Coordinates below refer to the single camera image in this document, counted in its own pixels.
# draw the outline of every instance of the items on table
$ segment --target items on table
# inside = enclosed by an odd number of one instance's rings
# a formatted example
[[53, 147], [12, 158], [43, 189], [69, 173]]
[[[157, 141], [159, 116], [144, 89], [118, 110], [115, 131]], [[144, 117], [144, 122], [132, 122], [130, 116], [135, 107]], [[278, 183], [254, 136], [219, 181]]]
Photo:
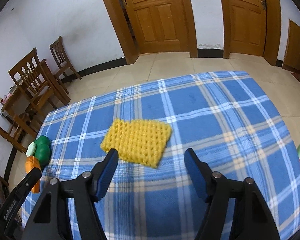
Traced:
[[115, 119], [100, 147], [106, 153], [116, 149], [124, 161], [157, 168], [171, 131], [169, 124], [156, 120]]
[[51, 141], [48, 137], [42, 135], [37, 140], [34, 140], [28, 146], [26, 155], [36, 157], [39, 160], [41, 168], [46, 166], [49, 163], [51, 157], [50, 150]]
[[12, 94], [8, 93], [3, 98], [0, 97], [0, 104], [4, 105], [8, 101], [9, 97], [11, 97], [11, 96], [12, 96]]
[[[26, 163], [25, 163], [26, 173], [28, 174], [33, 168], [38, 168], [38, 169], [41, 170], [39, 160], [34, 156], [29, 156], [26, 159]], [[39, 193], [40, 192], [40, 179], [34, 185], [34, 187], [31, 189], [31, 192], [32, 193]]]

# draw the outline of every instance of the white wall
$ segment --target white wall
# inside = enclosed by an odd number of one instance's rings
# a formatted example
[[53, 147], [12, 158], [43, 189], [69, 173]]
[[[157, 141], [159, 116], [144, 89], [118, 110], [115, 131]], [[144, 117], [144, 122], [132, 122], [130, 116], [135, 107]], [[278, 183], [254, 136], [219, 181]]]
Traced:
[[223, 49], [221, 0], [191, 0], [198, 49]]
[[289, 19], [300, 26], [300, 11], [292, 0], [280, 0], [281, 5], [281, 39], [278, 52], [278, 59], [283, 60], [286, 52]]
[[[33, 47], [52, 71], [58, 68], [49, 45], [60, 35], [77, 71], [124, 57], [103, 0], [9, 0], [0, 13], [1, 97], [13, 85], [8, 70]], [[9, 126], [1, 116], [0, 125]], [[11, 149], [0, 137], [0, 176]]]

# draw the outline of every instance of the door frame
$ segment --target door frame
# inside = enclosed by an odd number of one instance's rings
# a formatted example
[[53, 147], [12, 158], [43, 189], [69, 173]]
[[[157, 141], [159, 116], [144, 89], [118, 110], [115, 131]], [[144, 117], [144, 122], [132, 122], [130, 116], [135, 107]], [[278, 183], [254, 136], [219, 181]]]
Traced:
[[[263, 57], [272, 66], [277, 61], [281, 37], [280, 0], [266, 0], [266, 42]], [[223, 13], [224, 48], [223, 57], [230, 57], [231, 21], [229, 0], [221, 0]]]
[[[128, 64], [133, 64], [139, 57], [138, 50], [132, 40], [130, 30], [124, 17], [119, 0], [103, 0], [108, 11], [110, 20], [117, 34], [123, 54]], [[188, 51], [190, 57], [198, 57], [197, 36], [195, 32], [194, 16], [191, 0], [181, 0], [183, 4], [183, 14], [186, 20]]]

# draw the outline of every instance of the blue gripper pad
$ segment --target blue gripper pad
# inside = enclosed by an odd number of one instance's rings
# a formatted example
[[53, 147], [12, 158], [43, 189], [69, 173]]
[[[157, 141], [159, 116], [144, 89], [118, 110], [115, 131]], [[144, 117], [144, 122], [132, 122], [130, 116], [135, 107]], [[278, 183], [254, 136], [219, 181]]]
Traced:
[[96, 197], [98, 198], [98, 200], [100, 200], [106, 195], [108, 187], [114, 175], [114, 172], [117, 168], [118, 161], [119, 161], [118, 152], [115, 151], [112, 154], [106, 166], [103, 168], [103, 171], [99, 177], [98, 187], [96, 192]]
[[197, 158], [197, 161], [199, 161], [199, 159], [196, 155], [195, 156], [191, 155], [189, 149], [187, 149], [185, 151], [185, 157], [184, 157], [185, 165], [186, 165], [186, 169], [190, 175], [194, 189], [197, 192], [198, 197], [205, 200], [208, 197], [207, 184], [199, 170], [199, 167], [197, 166], [197, 164], [195, 163], [195, 161], [193, 159], [194, 157]]

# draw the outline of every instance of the door hinge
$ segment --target door hinge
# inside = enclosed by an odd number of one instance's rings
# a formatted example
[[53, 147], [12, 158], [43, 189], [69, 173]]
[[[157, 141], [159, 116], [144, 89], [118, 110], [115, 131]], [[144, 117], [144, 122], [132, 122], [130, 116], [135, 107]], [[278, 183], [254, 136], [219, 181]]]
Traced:
[[261, 4], [262, 4], [263, 9], [266, 10], [267, 9], [267, 3], [266, 3], [266, 1], [265, 0], [261, 0]]

